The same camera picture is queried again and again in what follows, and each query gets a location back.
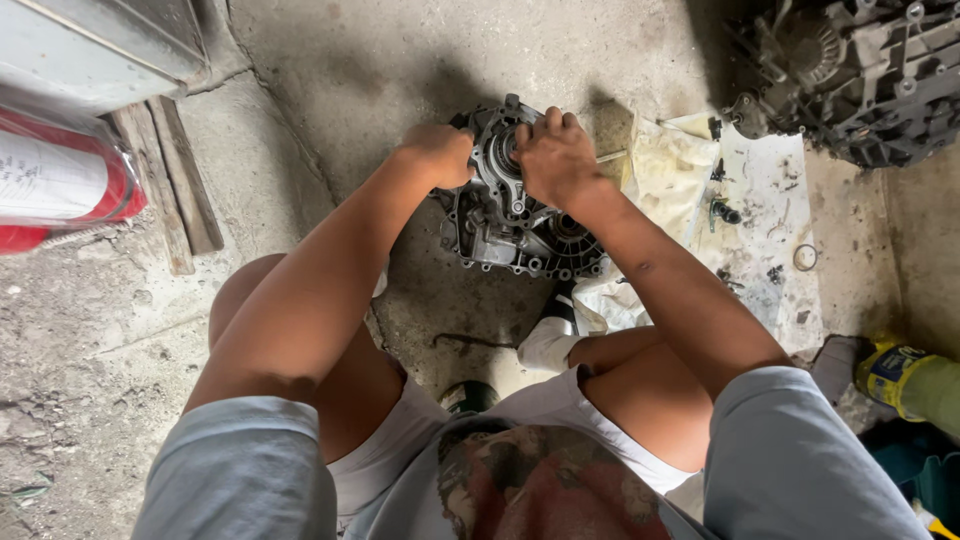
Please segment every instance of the red fire extinguisher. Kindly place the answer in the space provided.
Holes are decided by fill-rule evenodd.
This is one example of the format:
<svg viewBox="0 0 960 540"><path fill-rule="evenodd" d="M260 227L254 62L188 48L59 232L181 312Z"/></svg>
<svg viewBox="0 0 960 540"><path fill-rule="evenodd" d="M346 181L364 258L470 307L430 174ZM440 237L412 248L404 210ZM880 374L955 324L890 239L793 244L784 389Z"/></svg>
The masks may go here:
<svg viewBox="0 0 960 540"><path fill-rule="evenodd" d="M112 141L0 108L0 254L33 249L51 228L122 221L146 204Z"/></svg>

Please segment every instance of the wooden plank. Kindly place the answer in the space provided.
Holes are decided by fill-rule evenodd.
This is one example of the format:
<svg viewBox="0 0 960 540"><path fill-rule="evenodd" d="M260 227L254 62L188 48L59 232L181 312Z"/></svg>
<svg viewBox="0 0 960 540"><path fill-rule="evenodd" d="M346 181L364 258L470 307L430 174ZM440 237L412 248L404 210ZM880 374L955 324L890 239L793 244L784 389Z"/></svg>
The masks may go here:
<svg viewBox="0 0 960 540"><path fill-rule="evenodd" d="M180 123L177 104L166 96L154 96L147 100L147 105L154 114L156 135L160 139L167 174L177 194L190 250L193 255L202 255L224 249L224 238L220 235L204 180Z"/></svg>
<svg viewBox="0 0 960 540"><path fill-rule="evenodd" d="M140 178L147 200L156 213L163 240L167 246L167 262L174 276L187 276L194 273L193 256L186 230L177 209L177 198L167 178L167 169L163 164L160 144L156 139L154 119L146 103L127 105L113 113L113 122L120 136L130 147L133 167Z"/></svg>

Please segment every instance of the aluminum gearbox housing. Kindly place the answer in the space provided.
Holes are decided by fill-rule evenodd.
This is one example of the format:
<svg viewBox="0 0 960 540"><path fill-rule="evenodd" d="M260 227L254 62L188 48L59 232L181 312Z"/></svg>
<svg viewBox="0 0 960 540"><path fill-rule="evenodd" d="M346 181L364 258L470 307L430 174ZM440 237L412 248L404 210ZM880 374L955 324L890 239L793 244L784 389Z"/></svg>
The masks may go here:
<svg viewBox="0 0 960 540"><path fill-rule="evenodd" d="M803 133L865 168L908 166L960 130L960 2L778 0L725 25L744 136Z"/></svg>
<svg viewBox="0 0 960 540"><path fill-rule="evenodd" d="M457 114L450 122L470 128L474 146L469 164L476 175L456 189L434 189L444 207L441 244L465 268L479 263L535 278L572 280L604 274L610 259L583 225L560 209L526 194L519 164L511 158L516 128L542 116L508 94L497 108Z"/></svg>

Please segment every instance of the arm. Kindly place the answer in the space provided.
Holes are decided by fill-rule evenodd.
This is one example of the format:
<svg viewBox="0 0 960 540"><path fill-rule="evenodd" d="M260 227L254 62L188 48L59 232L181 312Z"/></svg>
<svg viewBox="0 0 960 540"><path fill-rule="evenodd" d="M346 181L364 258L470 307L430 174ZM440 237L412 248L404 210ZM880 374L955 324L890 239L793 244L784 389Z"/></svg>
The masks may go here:
<svg viewBox="0 0 960 540"><path fill-rule="evenodd" d="M240 396L305 401L361 324L400 230L430 191L473 175L469 131L417 126L271 271L210 353L185 411Z"/></svg>
<svg viewBox="0 0 960 540"><path fill-rule="evenodd" d="M674 353L713 400L738 375L792 365L732 293L604 178L572 113L551 107L516 132L527 192L565 210L604 246Z"/></svg>

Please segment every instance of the crack in concrete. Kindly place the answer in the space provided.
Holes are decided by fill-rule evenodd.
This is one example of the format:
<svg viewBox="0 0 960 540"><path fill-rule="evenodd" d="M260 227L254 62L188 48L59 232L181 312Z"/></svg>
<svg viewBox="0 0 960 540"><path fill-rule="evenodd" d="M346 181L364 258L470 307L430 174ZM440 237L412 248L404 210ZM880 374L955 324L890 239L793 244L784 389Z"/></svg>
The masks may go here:
<svg viewBox="0 0 960 540"><path fill-rule="evenodd" d="M151 333L150 335L145 335L145 336L143 336L143 337L138 337L138 338L136 338L134 341L131 341L131 342L129 342L129 343L124 343L124 344L121 344L121 345L117 345L116 347L113 347L113 348L111 348L111 349L107 349L107 350L105 350L105 351L100 351L100 352L98 352L98 353L94 353L92 356L88 356L86 359L96 358L97 356L107 355L107 354L109 354L109 353L113 353L113 352L119 351L119 350L121 350L121 349L125 349L125 348L127 348L127 347L130 347L131 345L136 345L137 343L139 343L139 342L141 342L141 341L146 341L146 340L148 340L148 339L157 337L157 336L159 336L159 335L162 334L162 333L165 333L165 332L168 332L168 331L172 331L172 330L176 330L176 329L178 329L178 328L180 328L180 327L189 325L189 324L191 324L191 323L195 323L195 322L197 322L197 321L199 321L199 320L201 320L201 319L204 319L205 317L206 317L206 315L197 315L196 317L192 317L192 318L187 319L187 320L185 320L185 321L181 321L181 322L177 323L176 325L171 325L171 326L169 326L169 327L166 327L166 328L162 328L162 329L160 329L160 330L157 330L157 331Z"/></svg>
<svg viewBox="0 0 960 540"><path fill-rule="evenodd" d="M220 83L217 83L217 85L211 86L210 88L204 88L204 89L202 89L202 90L197 90L197 91L191 92L191 93L187 94L186 97L199 96L199 95L207 94L207 93L210 93L210 92L212 92L212 91L214 91L214 90L220 89L220 88L223 87L226 83L229 83L229 82L232 81L233 79L236 79L237 77L243 75L244 73L247 73L248 71L253 71L253 68L252 68L252 67L247 67L247 68L245 68L245 69L240 69L240 70L238 70L238 71L235 72L235 73L231 73L231 74L230 74L228 77L226 77L223 81L221 81Z"/></svg>
<svg viewBox="0 0 960 540"><path fill-rule="evenodd" d="M274 91L274 89L270 86L270 83L268 83L260 75L260 72L259 70L257 70L257 67L256 67L256 62L253 61L253 56L250 53L250 49L243 43L243 41L240 39L240 37L236 34L235 30L233 29L232 2L231 0L226 0L226 1L227 1L227 21L226 21L227 28L230 32L230 35L233 37L233 42L236 43L237 48L239 48L240 51L244 54L244 56L247 57L247 60L250 61L251 67L241 71L240 73L237 73L231 76L229 79L224 80L222 83L220 83L216 87L206 91L213 91L225 85L227 81L229 81L230 79L233 79L244 73L247 73L248 71L251 71L257 83L260 85L260 87L264 89L264 91L267 93L267 96L270 97L271 100L273 100L274 104L276 105L276 109L280 112L280 118L277 120L277 124L279 124L282 128L284 128L290 134L290 136L297 142L297 148L300 153L300 160L303 161L304 165L306 165L307 170L310 171L311 175L313 175L314 180L320 182L322 185L326 187L326 192L327 192L327 195L329 196L329 202L334 208L336 208L338 205L337 205L336 195L334 194L335 191L334 191L333 184L330 182L329 178L326 177L326 174L324 174L324 171L322 171L320 167L317 165L318 157L315 156L310 151L309 147L304 143L304 141L307 139L306 135L301 133L300 130L297 128L297 125L291 121L291 114L289 112L289 107L287 106L286 102L283 101L283 99L281 99L279 95L277 95L276 91ZM387 333L383 327L383 322L381 320L382 317L377 313L377 309L372 304L370 305L370 312L373 315L373 321L376 323L377 330L380 333L380 338L383 340L383 349L389 350L390 349L389 340L387 337Z"/></svg>

